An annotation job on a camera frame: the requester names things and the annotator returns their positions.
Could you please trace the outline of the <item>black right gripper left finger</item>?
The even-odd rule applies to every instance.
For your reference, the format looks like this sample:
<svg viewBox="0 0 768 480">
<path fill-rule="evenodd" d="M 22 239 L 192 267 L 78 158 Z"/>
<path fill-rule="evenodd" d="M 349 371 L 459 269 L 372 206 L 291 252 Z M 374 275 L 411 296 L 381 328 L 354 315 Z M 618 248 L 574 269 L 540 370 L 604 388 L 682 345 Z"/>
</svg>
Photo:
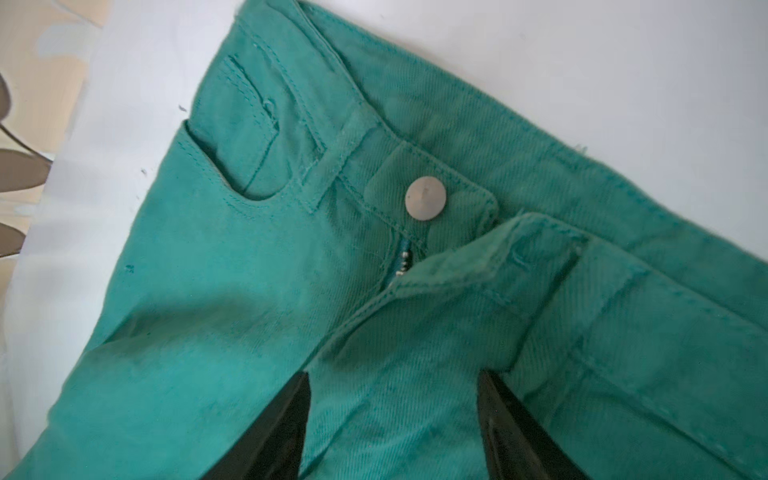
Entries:
<svg viewBox="0 0 768 480">
<path fill-rule="evenodd" d="M 299 371 L 202 478 L 298 479 L 310 405 L 309 374 Z"/>
</svg>

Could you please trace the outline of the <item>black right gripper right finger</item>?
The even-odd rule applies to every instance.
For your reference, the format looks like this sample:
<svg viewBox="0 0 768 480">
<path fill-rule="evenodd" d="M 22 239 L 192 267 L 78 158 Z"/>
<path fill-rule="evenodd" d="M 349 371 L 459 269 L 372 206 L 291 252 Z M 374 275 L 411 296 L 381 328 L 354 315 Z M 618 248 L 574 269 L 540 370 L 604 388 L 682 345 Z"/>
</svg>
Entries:
<svg viewBox="0 0 768 480">
<path fill-rule="evenodd" d="M 478 375 L 477 411 L 491 479 L 588 479 L 494 371 Z"/>
</svg>

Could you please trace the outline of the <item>green trousers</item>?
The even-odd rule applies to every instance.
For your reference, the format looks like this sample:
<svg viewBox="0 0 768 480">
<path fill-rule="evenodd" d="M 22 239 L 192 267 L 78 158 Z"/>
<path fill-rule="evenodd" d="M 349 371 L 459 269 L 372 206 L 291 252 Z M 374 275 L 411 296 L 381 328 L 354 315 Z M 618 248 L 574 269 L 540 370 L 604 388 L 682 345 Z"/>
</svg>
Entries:
<svg viewBox="0 0 768 480">
<path fill-rule="evenodd" d="M 198 479 L 297 372 L 304 479 L 484 479 L 496 372 L 594 479 L 767 475 L 767 266 L 451 74 L 247 1 L 14 479 Z"/>
</svg>

